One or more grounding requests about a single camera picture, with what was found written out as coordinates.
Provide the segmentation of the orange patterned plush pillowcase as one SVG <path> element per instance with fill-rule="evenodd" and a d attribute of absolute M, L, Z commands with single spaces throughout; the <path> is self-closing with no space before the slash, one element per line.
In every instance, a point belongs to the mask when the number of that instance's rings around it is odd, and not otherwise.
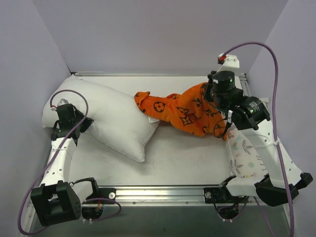
<path fill-rule="evenodd" d="M 203 93 L 207 83 L 195 85 L 182 94 L 167 97 L 151 96 L 150 92 L 137 92 L 134 101 L 141 112 L 154 119 L 170 123 L 175 128 L 203 137 L 210 134 L 224 141 L 226 123 L 214 104 L 208 104 Z"/>

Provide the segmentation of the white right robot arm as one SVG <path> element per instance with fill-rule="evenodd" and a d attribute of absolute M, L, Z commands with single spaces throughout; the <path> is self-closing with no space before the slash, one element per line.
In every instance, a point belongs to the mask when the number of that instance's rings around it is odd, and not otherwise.
<path fill-rule="evenodd" d="M 251 143 L 266 168 L 258 178 L 232 176 L 219 189 L 220 199 L 230 202 L 237 196 L 253 196 L 269 206 L 291 204 L 299 190 L 307 187 L 313 177 L 298 168 L 277 137 L 274 122 L 264 102 L 246 96 L 236 87 L 232 71 L 212 71 L 203 86 L 203 96 L 211 106 L 225 115 L 228 131 L 235 125 Z"/>

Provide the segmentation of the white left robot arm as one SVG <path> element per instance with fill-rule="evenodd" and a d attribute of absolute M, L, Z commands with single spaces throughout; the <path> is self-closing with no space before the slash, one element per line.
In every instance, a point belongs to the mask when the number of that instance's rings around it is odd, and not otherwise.
<path fill-rule="evenodd" d="M 48 227 L 81 217 L 81 205 L 96 202 L 100 191 L 94 178 L 70 182 L 70 166 L 80 134 L 93 123 L 72 104 L 59 103 L 58 120 L 51 134 L 49 168 L 40 185 L 31 190 L 31 200 L 42 226 Z"/>

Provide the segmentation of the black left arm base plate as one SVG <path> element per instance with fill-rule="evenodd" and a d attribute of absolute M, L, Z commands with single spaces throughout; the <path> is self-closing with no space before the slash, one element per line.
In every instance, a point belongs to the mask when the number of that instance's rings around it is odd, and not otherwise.
<path fill-rule="evenodd" d="M 94 199 L 93 203 L 97 204 L 113 204 L 110 200 L 116 199 L 117 190 L 113 187 L 101 187 L 97 191 L 94 191 L 87 199 Z"/>

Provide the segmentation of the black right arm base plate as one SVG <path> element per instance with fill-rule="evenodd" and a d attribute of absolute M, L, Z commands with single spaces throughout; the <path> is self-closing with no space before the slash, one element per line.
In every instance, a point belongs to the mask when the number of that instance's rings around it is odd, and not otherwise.
<path fill-rule="evenodd" d="M 224 187 L 211 186 L 203 189 L 205 203 L 245 203 L 246 197 L 232 196 L 229 191 Z"/>

